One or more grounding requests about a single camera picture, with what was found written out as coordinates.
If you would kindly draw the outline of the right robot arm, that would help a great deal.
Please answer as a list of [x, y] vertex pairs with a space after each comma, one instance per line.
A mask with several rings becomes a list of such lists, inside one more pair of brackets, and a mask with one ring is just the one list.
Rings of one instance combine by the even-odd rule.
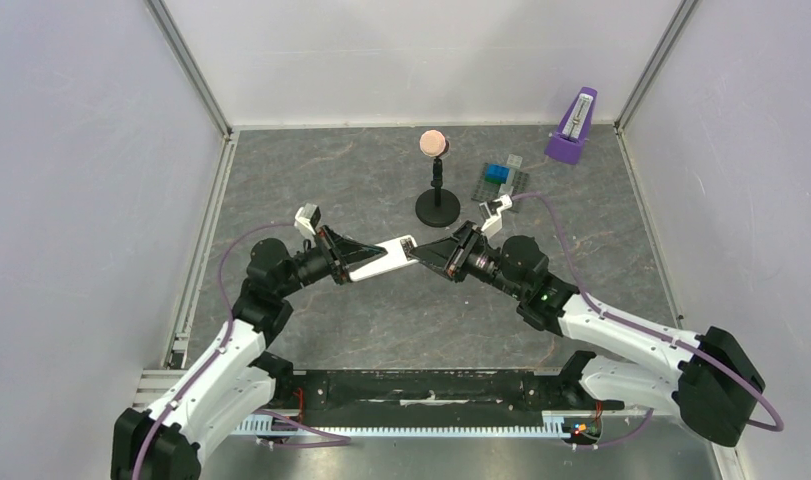
[[572, 408], [594, 399], [646, 406], [678, 415], [695, 434], [724, 447], [736, 446], [755, 423], [751, 416], [765, 382], [726, 330], [664, 327], [613, 308], [552, 274], [534, 238], [516, 235], [494, 248], [472, 222], [407, 255], [449, 281], [473, 277], [511, 296], [537, 331], [620, 356], [609, 361], [588, 354], [581, 370], [560, 378], [559, 396]]

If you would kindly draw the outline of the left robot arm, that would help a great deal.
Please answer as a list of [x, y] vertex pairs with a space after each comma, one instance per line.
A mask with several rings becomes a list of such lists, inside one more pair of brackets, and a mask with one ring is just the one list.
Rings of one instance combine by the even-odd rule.
[[182, 378], [144, 410], [126, 409], [113, 430], [113, 479], [197, 479], [209, 457], [260, 406], [282, 408], [294, 398], [292, 364], [268, 354], [293, 308], [287, 298], [319, 280], [350, 282], [363, 262], [386, 248], [318, 227], [301, 251], [276, 238], [250, 253], [241, 294], [209, 349]]

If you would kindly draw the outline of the white remote control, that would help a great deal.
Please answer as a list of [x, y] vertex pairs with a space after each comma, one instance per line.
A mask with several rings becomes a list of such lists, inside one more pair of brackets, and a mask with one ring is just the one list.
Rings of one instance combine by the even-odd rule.
[[408, 253], [416, 246], [417, 243], [412, 235], [404, 235], [377, 244], [377, 247], [383, 248], [386, 253], [366, 265], [350, 270], [349, 281], [362, 282], [416, 264], [417, 260], [408, 256]]

